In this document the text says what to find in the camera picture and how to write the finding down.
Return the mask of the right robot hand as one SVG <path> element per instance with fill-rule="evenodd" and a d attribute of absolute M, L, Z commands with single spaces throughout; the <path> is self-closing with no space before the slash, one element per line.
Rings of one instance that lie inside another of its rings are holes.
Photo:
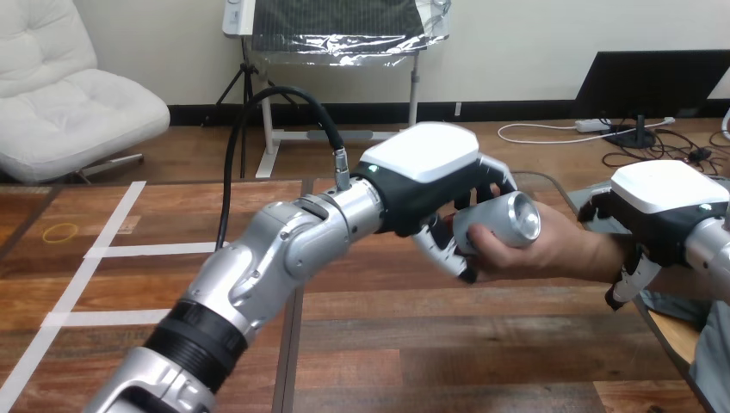
<path fill-rule="evenodd" d="M 693 268 L 729 300 L 729 193 L 718 182 L 682 161 L 630 164 L 578 210 L 581 223 L 609 218 L 634 236 L 637 252 L 605 294 L 613 310 L 674 265 Z"/>

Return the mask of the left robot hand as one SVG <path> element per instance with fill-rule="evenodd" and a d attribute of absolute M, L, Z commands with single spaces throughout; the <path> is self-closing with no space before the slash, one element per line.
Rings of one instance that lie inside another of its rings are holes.
<path fill-rule="evenodd" d="M 479 202 L 517 190 L 509 167 L 480 153 L 476 135 L 443 122 L 421 122 L 367 149 L 354 177 L 368 181 L 384 206 L 379 233 L 411 237 L 437 266 L 473 284 L 477 270 L 457 254 L 453 235 L 438 216 L 449 202 L 459 210 L 469 205 L 471 192 Z"/>

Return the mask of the person's hand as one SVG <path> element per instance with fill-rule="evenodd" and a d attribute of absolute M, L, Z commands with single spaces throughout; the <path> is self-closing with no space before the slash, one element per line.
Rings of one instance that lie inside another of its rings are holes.
<path fill-rule="evenodd" d="M 530 246 L 511 248 L 483 225 L 468 229 L 479 281 L 569 278 L 609 283 L 633 250 L 629 238 L 580 229 L 563 213 L 537 202 L 541 232 Z"/>

